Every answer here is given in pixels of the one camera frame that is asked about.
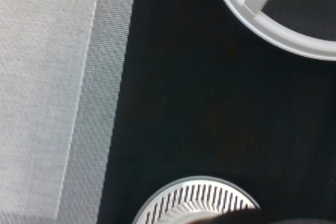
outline gray metal surface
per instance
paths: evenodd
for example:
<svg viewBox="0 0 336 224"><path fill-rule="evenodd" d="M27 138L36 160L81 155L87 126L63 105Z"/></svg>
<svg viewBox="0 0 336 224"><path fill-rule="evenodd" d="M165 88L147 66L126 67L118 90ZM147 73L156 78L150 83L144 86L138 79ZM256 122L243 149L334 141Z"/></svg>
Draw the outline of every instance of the gray metal surface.
<svg viewBox="0 0 336 224"><path fill-rule="evenodd" d="M244 1L244 5L253 14L256 14L262 10L265 3L268 3L268 0L246 0Z"/></svg>
<svg viewBox="0 0 336 224"><path fill-rule="evenodd" d="M262 11L298 33L336 41L334 0L270 0Z"/></svg>
<svg viewBox="0 0 336 224"><path fill-rule="evenodd" d="M4 224L96 223L132 1L97 1L91 30L94 9L96 0L0 3Z"/></svg>

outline round white object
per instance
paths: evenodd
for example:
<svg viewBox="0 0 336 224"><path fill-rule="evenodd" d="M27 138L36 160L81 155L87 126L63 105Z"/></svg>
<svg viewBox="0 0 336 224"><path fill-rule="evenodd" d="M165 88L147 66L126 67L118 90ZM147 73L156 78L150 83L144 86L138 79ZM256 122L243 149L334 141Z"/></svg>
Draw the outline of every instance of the round white object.
<svg viewBox="0 0 336 224"><path fill-rule="evenodd" d="M229 211L258 208L253 198L234 184L213 177L189 177L154 193L133 224L187 224Z"/></svg>
<svg viewBox="0 0 336 224"><path fill-rule="evenodd" d="M223 0L249 29L286 51L319 60L336 61L336 42L309 37L282 26L264 13L268 0Z"/></svg>

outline white circular rim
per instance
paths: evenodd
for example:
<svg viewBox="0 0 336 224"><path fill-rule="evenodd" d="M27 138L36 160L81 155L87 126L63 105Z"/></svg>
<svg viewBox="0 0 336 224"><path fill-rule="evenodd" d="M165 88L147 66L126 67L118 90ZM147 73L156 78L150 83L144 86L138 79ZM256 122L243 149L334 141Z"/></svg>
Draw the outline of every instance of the white circular rim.
<svg viewBox="0 0 336 224"><path fill-rule="evenodd" d="M213 206L213 204L208 203L207 200L211 202L217 202L216 206ZM253 198L250 197L250 195L232 183L214 177L193 176L178 179L177 181L169 183L151 195L150 199L147 200L139 209L139 212L133 220L133 224L148 224L156 223L156 221L157 222L162 221L163 223L168 221L168 223L171 223L172 221L171 218L174 220L175 218L178 218L174 217L174 215L171 214L180 213L178 210L174 209L177 209L178 205L189 202L196 203L198 205L195 206L195 208L198 208L195 211L198 213L205 212L207 215L208 214L220 215L228 211L235 211L238 209L259 208L259 205L253 200Z"/></svg>
<svg viewBox="0 0 336 224"><path fill-rule="evenodd" d="M304 57L336 61L336 42L309 37L282 26L262 11L250 10L249 1L265 0L223 0L232 13L255 32L273 45Z"/></svg>

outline textured metal plate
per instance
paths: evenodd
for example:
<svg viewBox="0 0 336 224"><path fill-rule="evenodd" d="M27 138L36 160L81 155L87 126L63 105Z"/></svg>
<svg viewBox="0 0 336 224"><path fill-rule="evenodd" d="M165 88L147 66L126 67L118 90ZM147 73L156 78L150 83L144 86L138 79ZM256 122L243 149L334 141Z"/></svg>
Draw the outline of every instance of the textured metal plate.
<svg viewBox="0 0 336 224"><path fill-rule="evenodd" d="M258 203L234 184L213 177L190 177L154 193L133 224L190 222L247 208L259 208Z"/></svg>

